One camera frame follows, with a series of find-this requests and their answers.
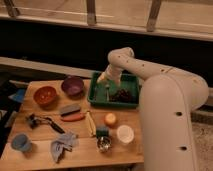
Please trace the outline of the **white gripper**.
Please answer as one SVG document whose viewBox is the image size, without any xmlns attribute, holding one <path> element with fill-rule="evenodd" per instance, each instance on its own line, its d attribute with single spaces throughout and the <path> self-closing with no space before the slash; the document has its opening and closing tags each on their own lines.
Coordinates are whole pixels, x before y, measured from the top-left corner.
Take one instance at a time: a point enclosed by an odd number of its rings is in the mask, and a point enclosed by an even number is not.
<svg viewBox="0 0 213 171">
<path fill-rule="evenodd" d="M 103 83 L 105 82 L 107 79 L 113 80 L 115 82 L 115 85 L 117 87 L 121 86 L 121 75 L 122 75 L 122 69 L 119 67 L 115 67 L 112 64 L 109 64 L 105 70 L 105 74 L 102 73 L 98 79 L 97 82 L 98 83 Z"/>
</svg>

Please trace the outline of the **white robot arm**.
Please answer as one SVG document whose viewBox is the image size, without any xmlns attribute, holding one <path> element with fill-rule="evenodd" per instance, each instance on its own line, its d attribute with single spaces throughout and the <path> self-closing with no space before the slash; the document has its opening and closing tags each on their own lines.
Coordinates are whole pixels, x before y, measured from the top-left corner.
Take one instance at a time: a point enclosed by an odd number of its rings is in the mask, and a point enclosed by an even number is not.
<svg viewBox="0 0 213 171">
<path fill-rule="evenodd" d="M 121 82 L 124 70 L 143 80 L 139 95 L 145 171 L 199 171 L 191 112 L 208 99 L 199 75 L 139 60 L 130 47 L 108 53 L 109 65 L 98 78 Z"/>
</svg>

